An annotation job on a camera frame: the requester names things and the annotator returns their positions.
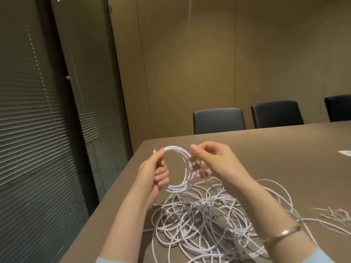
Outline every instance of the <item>silver bangle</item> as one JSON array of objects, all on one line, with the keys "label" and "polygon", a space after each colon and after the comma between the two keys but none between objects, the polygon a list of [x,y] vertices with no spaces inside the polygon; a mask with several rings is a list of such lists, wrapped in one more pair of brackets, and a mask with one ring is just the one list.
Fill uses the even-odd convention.
[{"label": "silver bangle", "polygon": [[272,237],[267,237],[265,239],[262,239],[262,242],[265,243],[275,243],[280,241],[281,239],[290,236],[296,232],[301,231],[301,226],[300,225],[295,225],[291,227],[289,230],[282,231],[280,234]]}]

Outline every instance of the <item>hand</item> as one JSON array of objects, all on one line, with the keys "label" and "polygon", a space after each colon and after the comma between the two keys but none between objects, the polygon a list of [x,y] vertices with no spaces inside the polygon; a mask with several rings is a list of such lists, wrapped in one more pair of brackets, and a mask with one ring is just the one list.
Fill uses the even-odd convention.
[{"label": "hand", "polygon": [[[251,178],[230,147],[225,144],[207,141],[200,145],[191,145],[191,152],[194,156],[190,161],[198,159],[204,161],[202,170],[197,178],[204,176],[217,176],[224,186],[237,183],[246,178]],[[200,169],[199,164],[192,166],[192,171]]]},{"label": "hand", "polygon": [[141,199],[146,200],[148,209],[155,203],[161,188],[169,183],[169,170],[162,158],[164,153],[165,150],[160,149],[140,165],[132,186],[132,190],[139,194]]}]

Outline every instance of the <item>chair backrest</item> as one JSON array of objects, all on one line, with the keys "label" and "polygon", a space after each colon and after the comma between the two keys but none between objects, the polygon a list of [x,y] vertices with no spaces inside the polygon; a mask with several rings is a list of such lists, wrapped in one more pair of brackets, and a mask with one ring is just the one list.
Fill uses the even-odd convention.
[{"label": "chair backrest", "polygon": [[193,113],[194,134],[245,130],[243,111],[239,108],[220,108]]},{"label": "chair backrest", "polygon": [[274,101],[251,106],[255,128],[304,124],[296,101]]},{"label": "chair backrest", "polygon": [[339,95],[324,99],[331,122],[351,120],[351,95]]}]

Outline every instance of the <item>table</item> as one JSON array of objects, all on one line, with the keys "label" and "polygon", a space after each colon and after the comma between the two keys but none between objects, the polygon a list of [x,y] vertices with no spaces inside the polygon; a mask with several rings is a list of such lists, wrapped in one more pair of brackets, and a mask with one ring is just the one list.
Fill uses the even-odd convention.
[{"label": "table", "polygon": [[[251,129],[215,134],[147,140],[138,148],[72,243],[60,263],[94,263],[104,244],[117,210],[131,187],[139,165],[154,148],[176,145],[189,150],[192,143],[217,141],[228,144],[255,179],[268,178],[282,184],[292,196],[294,207],[303,217],[317,218],[312,207],[342,208],[351,212],[351,157],[338,153],[351,150],[351,121]],[[173,151],[165,155],[171,184],[179,184],[184,163]],[[159,202],[169,195],[163,191]],[[148,213],[145,229],[151,228]],[[350,261],[351,238],[308,223],[319,246],[338,263]],[[154,262],[151,235],[144,234],[139,262]],[[156,242],[159,262],[167,262],[167,249]],[[178,248],[172,249],[173,262],[186,262]]]}]

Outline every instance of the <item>white cable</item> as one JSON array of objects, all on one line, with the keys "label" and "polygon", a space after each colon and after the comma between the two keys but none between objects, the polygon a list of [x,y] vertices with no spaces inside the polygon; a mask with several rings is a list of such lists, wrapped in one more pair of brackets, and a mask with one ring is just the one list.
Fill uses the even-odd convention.
[{"label": "white cable", "polygon": [[[265,247],[257,244],[255,238],[258,236],[248,217],[243,213],[241,204],[237,199],[226,193],[221,181],[215,177],[210,177],[206,181],[188,185],[188,182],[194,179],[196,175],[196,172],[190,170],[189,158],[191,155],[178,146],[168,146],[165,147],[165,150],[174,150],[179,153],[186,164],[186,168],[183,182],[178,186],[168,186],[167,191],[172,194],[154,212],[151,218],[154,226],[151,246],[155,262],[158,263],[154,250],[155,238],[162,246],[168,248],[168,263],[171,263],[171,248],[175,246],[178,246],[189,259],[187,263],[206,263],[205,260],[208,259],[211,263],[214,260],[218,263],[227,263],[233,259],[243,261],[258,256],[268,258]],[[203,187],[202,185],[209,180],[217,183],[210,185],[208,188]],[[268,192],[277,198],[279,203],[283,201],[290,207],[287,212],[298,218],[314,243],[316,241],[305,221],[317,221],[327,229],[351,236],[351,232],[329,222],[302,218],[293,208],[292,199],[282,185],[268,179],[258,181],[273,182],[283,189],[288,200],[265,187]],[[339,221],[346,226],[351,223],[349,214],[344,210],[321,210],[331,212],[332,217],[323,215],[325,218]]]}]

